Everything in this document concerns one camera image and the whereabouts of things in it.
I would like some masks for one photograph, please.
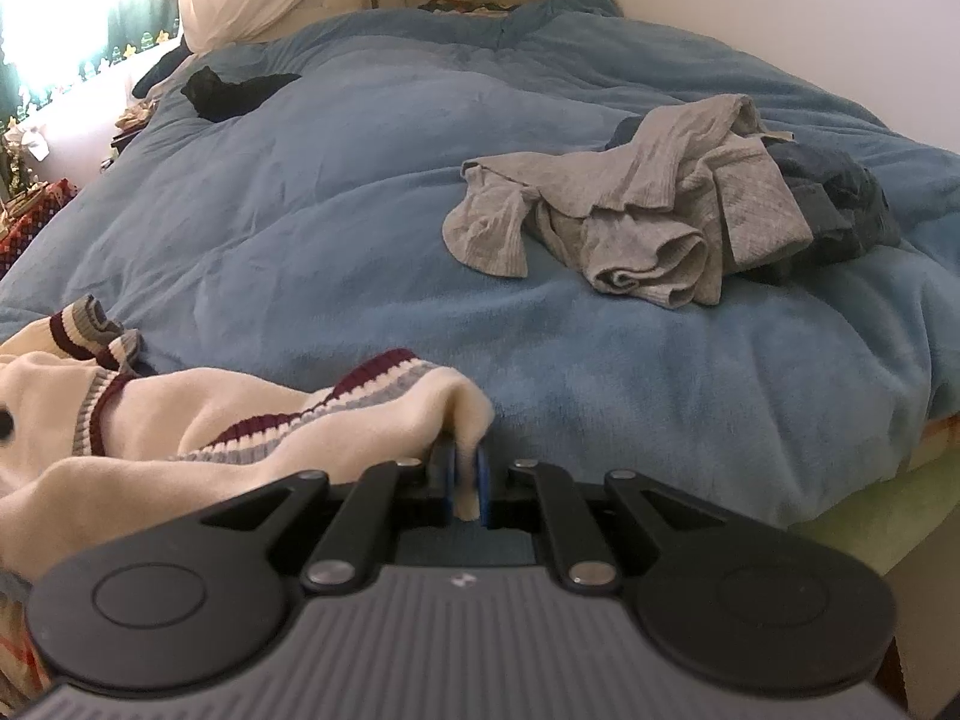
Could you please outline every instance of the blue comforter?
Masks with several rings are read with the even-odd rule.
[[[0,336],[93,293],[160,372],[301,389],[409,346],[483,386],[494,452],[587,479],[635,466],[779,524],[892,476],[960,410],[960,156],[754,57],[613,0],[546,0],[361,12],[203,63],[302,79],[222,124],[165,95],[0,282]],[[724,92],[870,167],[904,244],[675,312],[594,293],[534,242],[518,281],[446,252],[464,159],[600,148],[627,115]]]

